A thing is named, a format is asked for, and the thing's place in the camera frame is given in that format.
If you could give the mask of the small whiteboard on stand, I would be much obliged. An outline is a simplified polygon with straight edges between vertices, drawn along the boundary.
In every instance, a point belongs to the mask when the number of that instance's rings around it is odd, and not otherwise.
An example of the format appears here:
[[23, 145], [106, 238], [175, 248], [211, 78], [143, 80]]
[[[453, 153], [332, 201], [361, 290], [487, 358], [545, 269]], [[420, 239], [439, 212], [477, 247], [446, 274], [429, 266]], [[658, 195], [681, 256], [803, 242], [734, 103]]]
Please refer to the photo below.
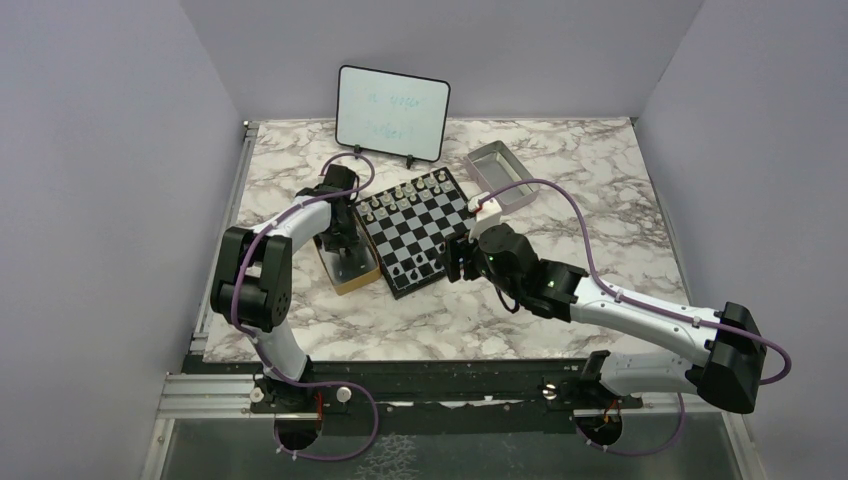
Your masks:
[[335, 141], [434, 163], [441, 158], [451, 86], [444, 80], [343, 65]]

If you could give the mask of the gold metal tin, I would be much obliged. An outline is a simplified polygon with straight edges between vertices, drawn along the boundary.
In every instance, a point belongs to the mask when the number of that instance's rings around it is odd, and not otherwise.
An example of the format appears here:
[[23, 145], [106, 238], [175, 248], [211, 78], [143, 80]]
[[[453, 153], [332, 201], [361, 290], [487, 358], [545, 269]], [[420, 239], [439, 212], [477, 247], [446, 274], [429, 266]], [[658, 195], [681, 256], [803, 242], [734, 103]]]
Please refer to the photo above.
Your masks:
[[377, 281], [381, 268], [376, 250], [358, 223], [347, 236], [321, 233], [313, 237], [316, 252], [335, 293], [346, 295]]

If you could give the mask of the row of white chess pieces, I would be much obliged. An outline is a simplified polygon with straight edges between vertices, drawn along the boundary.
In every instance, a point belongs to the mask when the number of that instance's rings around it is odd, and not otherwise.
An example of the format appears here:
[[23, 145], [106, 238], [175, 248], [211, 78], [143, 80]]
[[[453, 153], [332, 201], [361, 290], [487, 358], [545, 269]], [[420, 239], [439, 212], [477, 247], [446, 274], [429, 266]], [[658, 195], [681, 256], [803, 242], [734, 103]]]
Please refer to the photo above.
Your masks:
[[413, 218], [423, 223], [442, 219], [450, 225], [466, 220], [465, 194], [447, 168], [440, 168], [355, 203], [366, 224], [400, 224]]

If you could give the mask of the black white chessboard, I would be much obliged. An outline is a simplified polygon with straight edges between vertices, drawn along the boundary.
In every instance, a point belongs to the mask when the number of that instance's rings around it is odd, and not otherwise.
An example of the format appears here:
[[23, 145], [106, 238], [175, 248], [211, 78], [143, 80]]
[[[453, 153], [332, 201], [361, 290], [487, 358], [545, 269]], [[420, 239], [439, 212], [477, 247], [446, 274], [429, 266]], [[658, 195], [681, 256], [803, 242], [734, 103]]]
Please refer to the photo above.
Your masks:
[[[446, 276], [445, 271], [436, 272], [434, 270], [433, 262], [439, 260], [447, 236], [454, 233], [468, 233], [470, 227], [474, 224], [474, 216], [467, 208], [468, 197], [466, 194], [465, 202], [466, 220], [463, 223], [453, 225], [450, 225], [444, 219], [423, 223], [419, 218], [413, 218], [400, 224], [379, 221], [366, 224], [358, 217], [354, 209], [356, 218], [364, 229], [367, 239], [376, 250], [381, 271], [394, 298], [405, 297]], [[437, 249], [438, 256], [436, 259], [430, 260], [427, 258], [427, 264], [418, 266], [416, 256], [419, 254], [426, 256], [425, 251], [432, 247]], [[405, 271], [401, 265], [401, 262], [408, 258], [415, 262], [415, 268], [411, 271]], [[393, 277], [391, 274], [394, 266], [399, 266], [402, 270], [398, 277]]]

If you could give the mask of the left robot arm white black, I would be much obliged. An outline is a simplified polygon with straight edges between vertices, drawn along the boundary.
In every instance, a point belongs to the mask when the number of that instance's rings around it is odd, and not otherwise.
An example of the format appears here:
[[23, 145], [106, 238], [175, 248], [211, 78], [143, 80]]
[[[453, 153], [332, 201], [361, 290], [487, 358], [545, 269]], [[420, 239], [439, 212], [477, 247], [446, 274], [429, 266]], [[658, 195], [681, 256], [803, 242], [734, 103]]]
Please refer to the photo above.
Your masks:
[[211, 309], [254, 347], [267, 393], [294, 411], [310, 405], [318, 386], [309, 355], [287, 322], [294, 255], [307, 244], [315, 246], [334, 279], [351, 280], [374, 266], [353, 215], [352, 198], [364, 183], [333, 162], [323, 166], [321, 176], [271, 219], [225, 230], [210, 292]]

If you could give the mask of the silver pink metal tin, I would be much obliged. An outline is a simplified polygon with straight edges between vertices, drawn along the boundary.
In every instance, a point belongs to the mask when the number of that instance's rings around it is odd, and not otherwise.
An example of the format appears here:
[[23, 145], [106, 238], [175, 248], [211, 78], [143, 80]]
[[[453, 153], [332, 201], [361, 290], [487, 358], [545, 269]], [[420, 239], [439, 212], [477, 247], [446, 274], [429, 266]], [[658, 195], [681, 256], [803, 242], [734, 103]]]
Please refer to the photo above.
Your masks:
[[[469, 177], [485, 192], [532, 178], [524, 164], [500, 140], [472, 150], [462, 158], [462, 163]], [[521, 185], [500, 194], [496, 200], [503, 214], [508, 215], [530, 205], [537, 197], [535, 185]]]

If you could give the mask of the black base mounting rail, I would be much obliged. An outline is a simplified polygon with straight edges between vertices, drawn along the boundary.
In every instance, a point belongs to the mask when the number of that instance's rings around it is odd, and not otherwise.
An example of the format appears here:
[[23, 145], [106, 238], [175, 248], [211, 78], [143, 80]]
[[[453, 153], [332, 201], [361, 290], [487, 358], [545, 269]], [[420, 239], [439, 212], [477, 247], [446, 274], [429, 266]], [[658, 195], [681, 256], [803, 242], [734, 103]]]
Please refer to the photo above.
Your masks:
[[584, 359], [483, 361], [318, 361], [308, 388], [275, 385], [255, 362], [206, 363], [189, 355], [186, 374], [229, 375], [239, 413], [271, 418], [296, 436], [441, 435], [543, 432], [572, 434], [586, 424], [614, 425], [640, 409], [589, 379]]

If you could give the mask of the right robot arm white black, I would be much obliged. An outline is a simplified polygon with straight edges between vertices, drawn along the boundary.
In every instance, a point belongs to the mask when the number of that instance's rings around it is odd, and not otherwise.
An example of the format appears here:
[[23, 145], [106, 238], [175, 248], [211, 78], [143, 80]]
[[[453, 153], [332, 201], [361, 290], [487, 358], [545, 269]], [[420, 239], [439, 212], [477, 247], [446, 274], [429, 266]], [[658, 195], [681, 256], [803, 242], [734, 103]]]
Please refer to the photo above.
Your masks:
[[571, 264], [540, 258], [529, 240], [500, 224], [472, 240], [452, 234], [437, 249], [449, 281], [489, 281], [516, 309], [544, 319], [615, 330], [658, 346], [648, 354], [594, 353], [577, 380], [579, 398], [600, 407], [634, 393], [696, 394], [738, 414], [754, 411], [766, 347], [750, 310], [660, 301], [596, 282]]

